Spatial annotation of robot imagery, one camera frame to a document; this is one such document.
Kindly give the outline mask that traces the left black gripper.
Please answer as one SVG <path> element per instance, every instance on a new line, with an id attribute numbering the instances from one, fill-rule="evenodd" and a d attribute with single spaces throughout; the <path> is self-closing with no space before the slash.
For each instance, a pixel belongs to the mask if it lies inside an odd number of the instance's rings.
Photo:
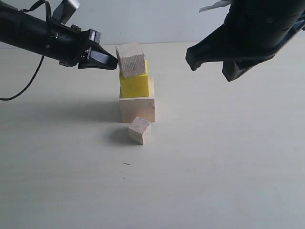
<path id="1" fill-rule="evenodd" d="M 53 22 L 47 38 L 46 56 L 66 67 L 78 64 L 78 69 L 115 70 L 118 59 L 100 46 L 101 33 Z"/>

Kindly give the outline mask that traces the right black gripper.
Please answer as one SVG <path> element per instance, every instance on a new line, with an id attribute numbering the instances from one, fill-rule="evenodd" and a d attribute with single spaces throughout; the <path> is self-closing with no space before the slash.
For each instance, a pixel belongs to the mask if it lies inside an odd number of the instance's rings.
<path id="1" fill-rule="evenodd" d="M 192 71 L 205 62 L 223 61 L 222 73 L 229 82 L 271 59 L 305 11 L 303 0 L 232 0 L 230 4 L 224 25 L 189 47 L 185 56 Z"/>

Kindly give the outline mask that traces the left grey black robot arm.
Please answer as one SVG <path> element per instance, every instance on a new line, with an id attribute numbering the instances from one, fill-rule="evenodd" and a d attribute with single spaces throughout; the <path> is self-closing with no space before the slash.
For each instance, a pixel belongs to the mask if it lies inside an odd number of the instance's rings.
<path id="1" fill-rule="evenodd" d="M 1 42 L 55 59 L 66 67 L 117 68 L 117 58 L 100 46 L 100 32 L 93 29 L 83 31 L 76 25 L 66 26 L 80 6 L 77 0 L 63 0 L 54 12 L 51 12 L 47 1 L 39 0 L 30 10 L 33 11 L 42 4 L 46 5 L 44 21 L 29 15 L 29 10 L 19 10 L 2 1 Z"/>

